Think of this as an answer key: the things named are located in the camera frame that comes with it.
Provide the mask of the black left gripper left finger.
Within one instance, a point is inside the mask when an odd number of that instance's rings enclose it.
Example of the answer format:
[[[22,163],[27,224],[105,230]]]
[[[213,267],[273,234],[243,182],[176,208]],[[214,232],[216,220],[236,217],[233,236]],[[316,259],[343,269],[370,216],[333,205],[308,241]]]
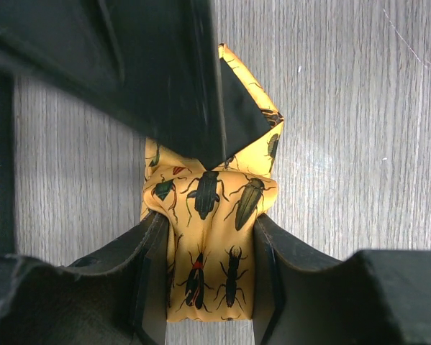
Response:
[[[151,212],[67,267],[0,255],[0,344],[163,344],[168,230]]]

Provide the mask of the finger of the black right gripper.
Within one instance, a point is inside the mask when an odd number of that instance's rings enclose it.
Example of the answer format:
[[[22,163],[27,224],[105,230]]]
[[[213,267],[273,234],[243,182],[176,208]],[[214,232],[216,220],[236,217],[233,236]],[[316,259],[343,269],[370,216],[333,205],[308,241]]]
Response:
[[[205,167],[226,155],[210,1],[0,1],[0,68]]]

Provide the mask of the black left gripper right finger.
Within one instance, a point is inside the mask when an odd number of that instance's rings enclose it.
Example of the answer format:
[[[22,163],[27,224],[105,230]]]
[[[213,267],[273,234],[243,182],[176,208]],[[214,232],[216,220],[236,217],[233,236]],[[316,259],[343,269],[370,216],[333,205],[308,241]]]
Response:
[[[254,247],[257,344],[431,344],[431,250],[340,261],[264,215]]]

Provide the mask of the yellow beetle print tie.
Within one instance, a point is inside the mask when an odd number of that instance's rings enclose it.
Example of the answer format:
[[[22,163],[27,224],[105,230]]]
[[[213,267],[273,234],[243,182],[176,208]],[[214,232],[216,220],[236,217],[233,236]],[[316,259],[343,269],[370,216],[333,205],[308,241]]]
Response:
[[[224,104],[238,124],[257,115],[266,132],[208,170],[152,139],[145,143],[142,214],[169,221],[167,319],[203,322],[247,320],[254,306],[255,220],[276,201],[271,177],[283,117],[242,61],[218,47],[229,83]]]

